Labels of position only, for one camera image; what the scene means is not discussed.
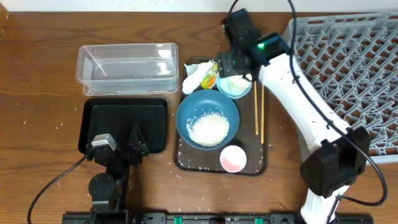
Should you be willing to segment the light blue small bowl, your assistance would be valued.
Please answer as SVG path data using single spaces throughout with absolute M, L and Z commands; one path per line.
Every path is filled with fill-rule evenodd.
M 224 95 L 233 100 L 237 100 L 242 98 L 251 90 L 252 82 L 244 79 L 242 75 L 235 75 L 226 78 L 221 78 L 218 75 L 216 86 Z

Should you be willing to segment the pink small cup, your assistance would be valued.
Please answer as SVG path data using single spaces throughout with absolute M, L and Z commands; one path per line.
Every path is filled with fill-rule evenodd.
M 240 172 L 246 166 L 247 156 L 241 147 L 227 146 L 220 154 L 220 163 L 227 172 Z

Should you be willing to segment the white paper cup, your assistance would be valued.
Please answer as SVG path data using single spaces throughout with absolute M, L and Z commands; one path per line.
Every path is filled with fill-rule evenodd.
M 241 95 L 251 86 L 251 82 L 242 75 L 235 75 L 228 78 L 228 90 L 232 95 Z

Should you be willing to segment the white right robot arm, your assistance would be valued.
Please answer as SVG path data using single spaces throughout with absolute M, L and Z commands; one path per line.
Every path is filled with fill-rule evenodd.
M 344 193 L 366 168 L 368 132 L 351 128 L 324 102 L 302 73 L 292 42 L 275 32 L 262 35 L 245 9 L 229 13 L 221 26 L 231 49 L 218 54 L 220 75 L 262 83 L 302 136 L 300 174 L 308 193 L 301 217 L 305 223 L 334 222 Z

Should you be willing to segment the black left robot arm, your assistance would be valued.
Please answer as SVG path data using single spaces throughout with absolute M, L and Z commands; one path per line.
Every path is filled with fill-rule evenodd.
M 92 198 L 90 223 L 140 223 L 140 215 L 127 207 L 130 166 L 142 163 L 149 154 L 140 126 L 134 124 L 127 145 L 117 144 L 111 134 L 99 134 L 91 142 L 86 156 L 102 165 L 105 172 L 95 175 L 88 190 Z

